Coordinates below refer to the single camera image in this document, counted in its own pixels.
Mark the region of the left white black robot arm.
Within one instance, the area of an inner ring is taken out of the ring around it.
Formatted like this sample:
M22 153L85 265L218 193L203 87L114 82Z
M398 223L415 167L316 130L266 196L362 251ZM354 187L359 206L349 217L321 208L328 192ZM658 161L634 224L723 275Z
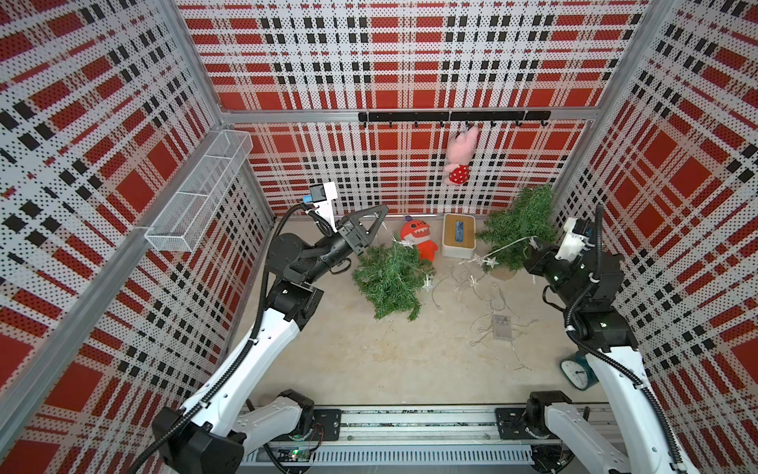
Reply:
M128 468L140 472L157 455L177 473L235 473L244 456L284 435L303 435L312 424L313 402L288 390L247 414L249 395L286 346L305 328L323 297L316 280L333 274L351 255L373 243L389 209L377 205L344 216L335 227L314 205L298 203L322 228L308 244L278 227L266 253L256 319L245 339L210 379L178 409L163 408L152 424L154 442Z

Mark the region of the small christmas tree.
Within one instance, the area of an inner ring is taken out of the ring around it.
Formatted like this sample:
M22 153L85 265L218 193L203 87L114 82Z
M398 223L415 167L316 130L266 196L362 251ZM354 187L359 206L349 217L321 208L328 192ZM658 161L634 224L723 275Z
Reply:
M553 199L550 185L524 188L508 209L488 215L483 230L478 233L479 240L491 246L482 258L483 271L516 272L523 267L533 241L554 241L557 231Z
M367 249L359 257L353 282L373 306L375 319L403 314L415 321L422 311L418 294L434 275L432 263L416 247L393 243Z

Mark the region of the clear star string light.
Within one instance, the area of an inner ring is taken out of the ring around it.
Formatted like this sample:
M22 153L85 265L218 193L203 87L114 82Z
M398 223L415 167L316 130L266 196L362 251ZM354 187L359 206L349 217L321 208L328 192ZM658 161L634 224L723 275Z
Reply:
M493 289L492 298L483 297L478 290L478 287L483 285L483 280L488 282L491 278L495 277L492 270L493 265L497 262L495 254L499 252L501 252L501 249L492 251L485 256L475 254L471 259L458 262L440 280L435 278L435 270L432 268L432 264L428 261L420 260L422 262L422 275L424 276L424 284L420 289L430 295L430 301L438 312L442 312L442 306L436 301L435 292L439 285L446 280L453 280L456 283L454 293L457 299L460 299L465 292L470 290L473 296L476 296L479 300L489 305L489 311L477 317L470 325L470 330L472 330L475 324L481 320L487 319L490 322L488 327L480 327L477 329L479 338L469 342L469 345L472 348L483 347L488 351L492 350L485 344L485 341L489 337L494 341L497 339L497 337L495 337L495 328L497 328L497 318L501 317L501 314L499 314L500 311L508 310L511 313L511 316L503 315L503 318L507 320L507 323L511 323L513 318L519 319L519 316L516 316L512 308L508 305L505 293L498 284L495 282L490 283L490 286Z

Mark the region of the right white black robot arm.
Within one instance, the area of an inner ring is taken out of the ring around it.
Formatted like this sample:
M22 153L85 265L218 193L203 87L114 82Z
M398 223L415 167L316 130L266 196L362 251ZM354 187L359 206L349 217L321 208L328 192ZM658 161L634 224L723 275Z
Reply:
M576 369L602 386L625 448L608 442L558 390L530 394L525 427L534 438L555 436L590 473L695 473L651 387L630 323L613 306L624 273L620 256L604 249L603 221L604 207L596 205L592 220L567 220L560 244L531 238L524 268L563 302L564 332L578 352L563 361L562 373Z

